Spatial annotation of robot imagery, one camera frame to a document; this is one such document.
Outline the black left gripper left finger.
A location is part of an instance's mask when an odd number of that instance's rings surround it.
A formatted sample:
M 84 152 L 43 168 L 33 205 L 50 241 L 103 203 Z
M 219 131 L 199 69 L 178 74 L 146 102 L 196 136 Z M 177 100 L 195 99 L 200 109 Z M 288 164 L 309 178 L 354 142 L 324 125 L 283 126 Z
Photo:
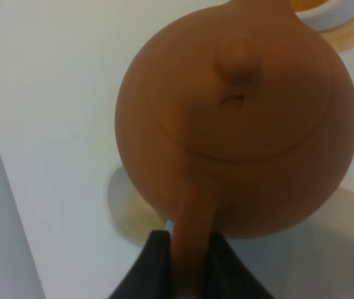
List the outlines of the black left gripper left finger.
M 139 257 L 109 299 L 167 299 L 172 297 L 170 233 L 154 230 Z

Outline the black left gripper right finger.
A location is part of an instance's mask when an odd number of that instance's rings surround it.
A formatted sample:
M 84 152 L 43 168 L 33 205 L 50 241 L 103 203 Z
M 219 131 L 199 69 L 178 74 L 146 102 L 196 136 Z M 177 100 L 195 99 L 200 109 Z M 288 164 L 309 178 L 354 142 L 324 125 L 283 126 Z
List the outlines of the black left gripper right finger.
M 224 236 L 212 234 L 206 264 L 206 297 L 272 299 L 273 296 L 246 268 Z

